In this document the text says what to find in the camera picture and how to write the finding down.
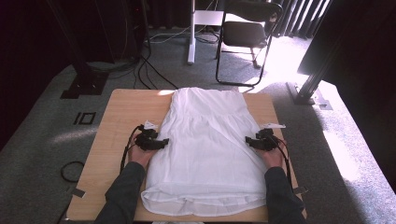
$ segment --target wooden table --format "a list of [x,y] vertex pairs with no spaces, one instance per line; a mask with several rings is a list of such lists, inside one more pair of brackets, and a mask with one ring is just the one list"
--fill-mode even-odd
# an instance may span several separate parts
[[[73,195],[67,210],[71,220],[95,220],[105,204],[105,193],[120,173],[120,161],[132,130],[146,120],[161,125],[169,110],[173,91],[114,90],[92,144],[77,189],[85,191],[83,198]],[[267,94],[244,93],[247,108],[258,124],[278,123],[276,112]],[[275,135],[282,138],[279,129]],[[293,186],[297,186],[294,172]],[[138,202],[134,220],[139,221],[266,221],[266,206],[232,216],[169,217],[150,213]]]

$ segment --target person's left hand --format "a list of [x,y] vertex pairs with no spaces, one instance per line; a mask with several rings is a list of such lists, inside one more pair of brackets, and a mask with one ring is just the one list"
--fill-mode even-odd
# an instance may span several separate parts
[[128,151],[128,161],[135,161],[141,164],[145,169],[148,168],[149,160],[158,150],[143,150],[137,145],[134,145]]

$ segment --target sleeve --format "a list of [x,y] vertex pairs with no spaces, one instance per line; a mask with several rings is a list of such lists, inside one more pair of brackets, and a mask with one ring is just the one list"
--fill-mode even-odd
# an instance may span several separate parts
[[129,162],[106,192],[106,204],[94,223],[132,223],[145,176],[142,165]]
[[269,224],[306,223],[302,214],[303,202],[293,194],[281,167],[270,168],[265,173]]

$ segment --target hand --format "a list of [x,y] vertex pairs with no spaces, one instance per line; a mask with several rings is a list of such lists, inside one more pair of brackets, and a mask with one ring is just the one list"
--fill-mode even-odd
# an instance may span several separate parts
[[158,150],[143,150],[137,145],[134,145],[128,151],[128,161],[135,161],[141,164],[145,169],[148,168],[149,160]]
[[[280,143],[279,145],[282,150],[284,146],[285,145],[283,143]],[[256,151],[264,161],[267,169],[277,166],[282,167],[284,158],[282,153],[279,151],[279,148],[274,148],[271,151],[256,149]]]

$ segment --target chair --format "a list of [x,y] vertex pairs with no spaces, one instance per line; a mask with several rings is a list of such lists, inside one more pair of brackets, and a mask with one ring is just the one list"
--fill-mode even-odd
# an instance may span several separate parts
[[[221,22],[218,49],[216,52],[216,59],[218,60],[216,65],[216,81],[218,83],[248,87],[254,87],[260,83],[264,72],[265,61],[271,46],[273,31],[275,30],[277,23],[280,21],[282,12],[283,9],[280,5],[267,2],[239,1],[234,2],[225,8]],[[244,19],[244,21],[229,21],[227,16],[231,14]],[[262,49],[266,48],[258,82],[254,84],[246,84],[220,80],[220,54],[222,52],[240,53],[222,50],[223,43],[230,47],[250,48],[255,67],[259,67],[256,59],[260,53],[255,56],[253,49],[260,49],[260,51],[262,51]]]

